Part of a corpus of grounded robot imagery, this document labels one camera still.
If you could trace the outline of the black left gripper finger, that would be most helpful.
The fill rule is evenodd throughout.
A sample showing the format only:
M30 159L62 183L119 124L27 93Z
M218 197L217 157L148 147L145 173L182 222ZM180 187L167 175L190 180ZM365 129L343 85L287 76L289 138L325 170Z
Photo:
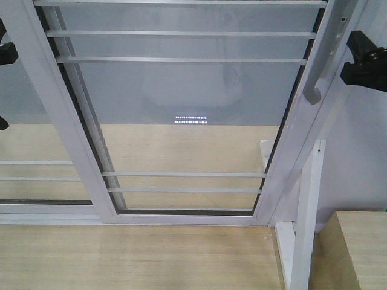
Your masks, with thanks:
M18 52L13 42L1 44L1 56L0 56L1 66L14 64L17 59L18 59ZM1 119L0 130L4 131L10 125L3 117L0 117L0 119Z

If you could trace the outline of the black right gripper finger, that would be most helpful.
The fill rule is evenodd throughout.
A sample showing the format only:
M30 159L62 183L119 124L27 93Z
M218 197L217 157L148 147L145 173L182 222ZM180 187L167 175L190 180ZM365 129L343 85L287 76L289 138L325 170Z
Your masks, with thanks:
M340 74L344 83L386 92L386 48L377 47L359 30L350 33L347 46L354 63L344 64Z

